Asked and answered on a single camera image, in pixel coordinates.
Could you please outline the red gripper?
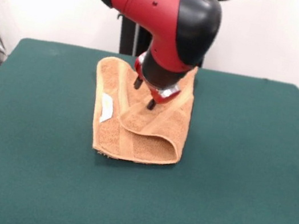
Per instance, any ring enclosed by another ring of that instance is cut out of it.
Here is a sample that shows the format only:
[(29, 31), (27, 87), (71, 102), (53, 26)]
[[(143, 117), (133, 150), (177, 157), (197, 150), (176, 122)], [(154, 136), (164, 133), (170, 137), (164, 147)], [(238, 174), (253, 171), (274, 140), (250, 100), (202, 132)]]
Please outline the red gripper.
[(167, 102), (173, 100), (176, 98), (176, 96), (180, 93), (179, 85), (176, 83), (174, 85), (169, 86), (168, 88), (158, 89), (154, 87), (153, 85), (150, 85), (150, 83), (144, 78), (143, 72), (142, 72), (142, 64), (145, 60), (146, 53), (140, 54), (136, 60), (135, 60), (135, 71), (137, 73), (137, 77), (134, 82), (134, 89), (139, 90), (142, 86), (142, 83), (146, 83), (152, 99), (147, 104), (148, 110), (153, 110), (153, 108), (156, 106), (156, 104), (166, 104)]

